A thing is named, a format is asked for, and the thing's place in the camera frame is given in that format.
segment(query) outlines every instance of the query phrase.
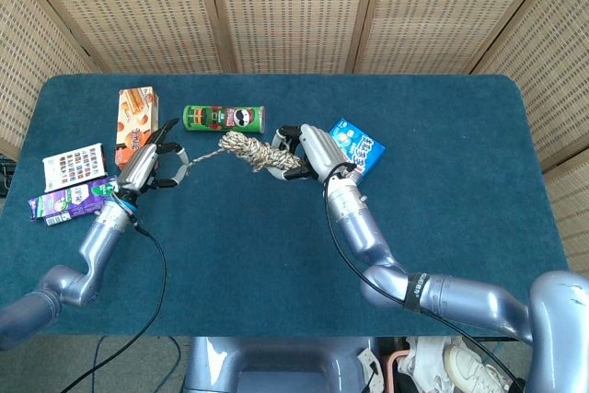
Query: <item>purple candy package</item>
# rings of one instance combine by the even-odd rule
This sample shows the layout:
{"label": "purple candy package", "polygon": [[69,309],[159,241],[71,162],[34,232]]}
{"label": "purple candy package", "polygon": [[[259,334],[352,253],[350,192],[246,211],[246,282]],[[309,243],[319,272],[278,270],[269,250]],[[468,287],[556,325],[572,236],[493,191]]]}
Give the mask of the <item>purple candy package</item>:
{"label": "purple candy package", "polygon": [[93,214],[102,209],[116,185],[116,177],[106,177],[31,198],[30,219],[43,218],[46,225],[56,225],[80,215]]}

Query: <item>green pringles can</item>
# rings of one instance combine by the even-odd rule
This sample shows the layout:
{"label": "green pringles can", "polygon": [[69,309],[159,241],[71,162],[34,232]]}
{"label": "green pringles can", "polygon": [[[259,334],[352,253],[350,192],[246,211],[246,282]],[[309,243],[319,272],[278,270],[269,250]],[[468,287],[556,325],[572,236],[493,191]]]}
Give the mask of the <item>green pringles can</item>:
{"label": "green pringles can", "polygon": [[189,131],[239,131],[264,133],[263,106],[190,105],[182,114]]}

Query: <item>black strap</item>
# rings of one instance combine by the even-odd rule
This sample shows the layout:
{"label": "black strap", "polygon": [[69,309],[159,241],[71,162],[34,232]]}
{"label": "black strap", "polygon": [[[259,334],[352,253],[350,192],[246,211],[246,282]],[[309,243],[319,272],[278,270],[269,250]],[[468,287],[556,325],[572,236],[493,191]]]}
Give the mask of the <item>black strap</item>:
{"label": "black strap", "polygon": [[425,287],[425,283],[429,279],[430,275],[425,272],[409,275],[409,284],[407,285],[407,293],[405,294],[405,308],[414,312],[420,311],[423,287]]}

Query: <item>white sneaker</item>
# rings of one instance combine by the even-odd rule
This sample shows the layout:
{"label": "white sneaker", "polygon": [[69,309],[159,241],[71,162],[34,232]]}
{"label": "white sneaker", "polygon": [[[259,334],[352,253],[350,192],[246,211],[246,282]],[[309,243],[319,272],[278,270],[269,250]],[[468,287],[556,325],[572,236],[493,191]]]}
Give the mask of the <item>white sneaker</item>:
{"label": "white sneaker", "polygon": [[470,349],[450,345],[444,350],[444,368],[464,393],[505,393],[507,381],[491,365],[483,365]]}

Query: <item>teal tablecloth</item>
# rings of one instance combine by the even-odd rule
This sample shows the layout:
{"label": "teal tablecloth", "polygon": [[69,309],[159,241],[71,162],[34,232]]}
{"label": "teal tablecloth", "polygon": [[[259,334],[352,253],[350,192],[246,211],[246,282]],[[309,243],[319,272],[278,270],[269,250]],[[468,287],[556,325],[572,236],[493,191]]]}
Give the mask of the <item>teal tablecloth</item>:
{"label": "teal tablecloth", "polygon": [[[43,191],[41,159],[88,144],[113,149],[118,91],[155,87],[160,120],[187,104],[264,105],[270,141],[283,124],[329,129],[340,117],[387,147],[361,189],[395,256],[413,271],[497,283],[526,300],[540,273],[566,262],[520,93],[499,75],[63,75],[40,93],[0,218],[0,305],[30,291],[55,264],[80,271],[77,250],[93,216],[48,227],[29,221]],[[177,126],[169,141],[191,157],[218,133]],[[162,159],[162,172],[177,166]],[[380,309],[329,239],[321,187],[280,182],[224,154],[180,187],[140,200],[143,225],[162,243],[166,300],[149,330],[171,335],[447,334],[428,318]],[[151,315],[160,260],[126,232],[97,302],[66,306],[47,332],[135,333]]]}

